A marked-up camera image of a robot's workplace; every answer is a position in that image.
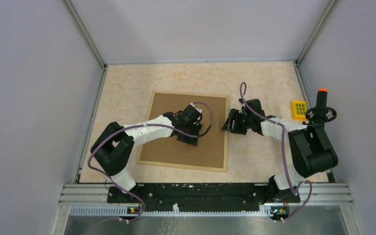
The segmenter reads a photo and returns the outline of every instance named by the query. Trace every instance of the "square board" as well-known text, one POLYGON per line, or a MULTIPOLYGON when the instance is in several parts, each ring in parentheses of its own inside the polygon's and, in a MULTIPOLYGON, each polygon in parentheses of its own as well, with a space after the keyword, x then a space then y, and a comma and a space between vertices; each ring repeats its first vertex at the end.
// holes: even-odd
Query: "square board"
MULTIPOLYGON (((140 147, 137 164, 227 172, 228 132, 221 131, 228 117, 230 103, 227 96, 153 92, 147 120, 166 112, 184 110, 191 102, 197 101, 207 103, 213 114, 212 127, 200 137, 198 145, 177 141, 176 136, 157 139, 140 147)), ((203 133, 210 124, 210 114, 201 104, 195 107, 203 110, 203 133)))

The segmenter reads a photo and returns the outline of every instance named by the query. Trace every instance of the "yellow container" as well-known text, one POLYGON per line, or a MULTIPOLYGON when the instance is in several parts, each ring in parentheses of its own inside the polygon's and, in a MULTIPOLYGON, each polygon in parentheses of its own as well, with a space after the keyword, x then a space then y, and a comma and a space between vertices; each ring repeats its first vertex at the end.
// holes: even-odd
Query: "yellow container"
POLYGON ((292 102, 292 116, 294 120, 306 121, 305 113, 307 111, 306 101, 294 100, 292 102))

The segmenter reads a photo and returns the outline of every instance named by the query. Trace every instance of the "wooden border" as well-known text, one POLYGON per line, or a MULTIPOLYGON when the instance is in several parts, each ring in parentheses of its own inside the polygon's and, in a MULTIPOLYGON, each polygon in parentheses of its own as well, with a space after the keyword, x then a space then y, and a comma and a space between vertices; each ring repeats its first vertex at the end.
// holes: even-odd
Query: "wooden border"
MULTIPOLYGON (((183 93, 183 92, 165 92, 165 91, 153 91, 152 96, 149 103, 148 112, 146 115, 145 120, 149 120, 150 112, 152 110, 153 98, 155 94, 184 94, 184 95, 195 95, 195 96, 210 96, 210 97, 220 97, 226 99, 226 116, 228 118, 229 110, 230 110, 230 96, 228 95, 212 95, 212 94, 197 94, 197 93, 183 93)), ((209 167, 209 166, 195 166, 195 165, 184 165, 184 164, 173 164, 173 163, 160 163, 160 162, 151 162, 151 161, 142 161, 141 154, 142 154, 143 145, 139 147, 138 156, 136 157, 136 164, 142 165, 154 165, 154 166, 164 166, 164 167, 171 167, 171 168, 180 168, 180 169, 190 169, 190 170, 205 170, 205 171, 214 171, 214 172, 227 172, 227 155, 228 155, 228 132, 225 132, 224 135, 224 163, 223 168, 217 167, 209 167)))

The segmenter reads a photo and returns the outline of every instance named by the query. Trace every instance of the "white wall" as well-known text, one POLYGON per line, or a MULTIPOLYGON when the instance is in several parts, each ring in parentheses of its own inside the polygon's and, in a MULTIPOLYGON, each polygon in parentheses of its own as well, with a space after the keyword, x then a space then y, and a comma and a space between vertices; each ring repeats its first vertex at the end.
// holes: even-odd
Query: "white wall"
POLYGON ((106 63, 295 60, 329 0, 73 0, 106 63))
POLYGON ((376 1, 340 1, 303 64, 316 98, 329 89, 327 132, 367 234, 376 234, 376 1))
POLYGON ((44 235, 101 69, 61 0, 0 0, 0 235, 44 235))

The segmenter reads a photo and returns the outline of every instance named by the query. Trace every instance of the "wooden tabletop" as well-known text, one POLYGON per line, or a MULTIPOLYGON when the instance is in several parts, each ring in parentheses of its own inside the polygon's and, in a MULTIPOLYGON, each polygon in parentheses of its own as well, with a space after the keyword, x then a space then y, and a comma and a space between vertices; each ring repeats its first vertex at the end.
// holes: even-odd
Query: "wooden tabletop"
MULTIPOLYGON (((228 95, 230 108, 238 109, 242 81, 247 83, 246 99, 260 99, 266 115, 292 120, 290 103, 303 100, 292 62, 110 65, 89 149, 110 122, 126 125, 145 121, 153 91, 228 95)), ((249 130, 245 136, 229 134, 228 143, 226 173, 136 164, 138 147, 133 149, 127 168, 139 183, 257 183, 283 171, 280 141, 249 130)), ((87 167, 89 149, 80 182, 104 183, 105 176, 87 167)), ((290 165, 288 144, 286 152, 290 165)), ((95 159, 92 165, 100 167, 95 159)), ((309 179, 328 181, 326 173, 309 179)))

